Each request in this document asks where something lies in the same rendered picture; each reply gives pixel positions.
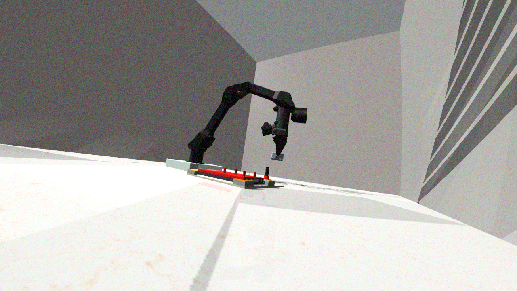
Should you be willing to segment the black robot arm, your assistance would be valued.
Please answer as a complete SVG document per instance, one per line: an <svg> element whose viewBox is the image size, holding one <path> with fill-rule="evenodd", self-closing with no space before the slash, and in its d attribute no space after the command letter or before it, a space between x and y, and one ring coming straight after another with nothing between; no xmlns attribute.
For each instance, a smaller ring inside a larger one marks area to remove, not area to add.
<svg viewBox="0 0 517 291"><path fill-rule="evenodd" d="M274 102L277 105L273 108L274 111L277 111L276 119L282 118L289 121L291 114L293 122L306 123L308 116L307 108L295 107L295 104L292 101L292 96L287 91L273 91L268 88L263 88L260 85L252 84L248 81L228 86L222 94L221 104L215 111L209 123L204 129L199 131L199 134L197 134L191 142L189 142L188 148L191 149L190 158L189 161L186 162L204 164L202 163L203 154L207 148L212 146L212 143L216 139L214 138L214 133L222 119L225 117L225 114L227 114L229 108L235 105L239 99L249 93ZM261 127L263 136L272 134L274 128L276 128L275 122L273 125L268 122L264 123L263 127Z"/></svg>

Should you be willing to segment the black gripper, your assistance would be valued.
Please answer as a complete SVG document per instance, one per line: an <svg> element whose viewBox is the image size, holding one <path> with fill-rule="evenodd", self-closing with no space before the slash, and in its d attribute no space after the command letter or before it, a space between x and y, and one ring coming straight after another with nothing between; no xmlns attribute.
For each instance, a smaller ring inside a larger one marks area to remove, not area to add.
<svg viewBox="0 0 517 291"><path fill-rule="evenodd" d="M279 156L287 143L289 121L279 118L275 123L276 128L273 129L272 135L275 135L273 140L276 144L276 155Z"/></svg>

